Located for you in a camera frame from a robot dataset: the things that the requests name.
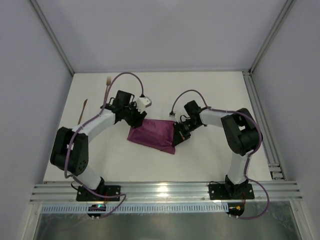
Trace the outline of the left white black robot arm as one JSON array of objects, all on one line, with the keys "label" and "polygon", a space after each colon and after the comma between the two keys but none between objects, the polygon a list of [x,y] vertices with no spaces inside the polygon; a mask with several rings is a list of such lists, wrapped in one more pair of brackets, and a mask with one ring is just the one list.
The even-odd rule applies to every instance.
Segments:
[{"label": "left white black robot arm", "polygon": [[104,197],[105,181],[89,164],[89,143],[107,128],[124,120],[131,128],[141,127],[147,116],[146,108],[152,100],[143,94],[136,100],[132,93],[119,90],[110,103],[104,102],[99,112],[78,125],[58,129],[50,163],[64,172],[65,178],[73,178],[89,193]]}]

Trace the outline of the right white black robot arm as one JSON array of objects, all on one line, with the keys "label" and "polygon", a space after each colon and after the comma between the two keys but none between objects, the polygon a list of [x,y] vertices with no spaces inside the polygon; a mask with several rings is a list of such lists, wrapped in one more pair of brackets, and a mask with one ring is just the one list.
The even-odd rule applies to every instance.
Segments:
[{"label": "right white black robot arm", "polygon": [[254,199],[247,171],[251,156],[260,148],[263,136],[249,110],[201,108],[194,100],[188,102],[184,109],[188,114],[186,119],[173,123],[173,147],[188,140],[191,132],[197,128],[211,125],[223,129],[227,144],[232,151],[231,164],[224,183],[211,181],[208,184],[210,199]]}]

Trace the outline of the purple satin napkin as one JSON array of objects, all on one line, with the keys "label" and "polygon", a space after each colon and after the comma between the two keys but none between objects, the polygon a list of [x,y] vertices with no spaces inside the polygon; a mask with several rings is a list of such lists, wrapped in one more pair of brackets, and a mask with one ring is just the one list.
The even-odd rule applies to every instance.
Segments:
[{"label": "purple satin napkin", "polygon": [[174,155],[173,144],[174,121],[160,119],[144,119],[142,126],[131,128],[127,140]]}]

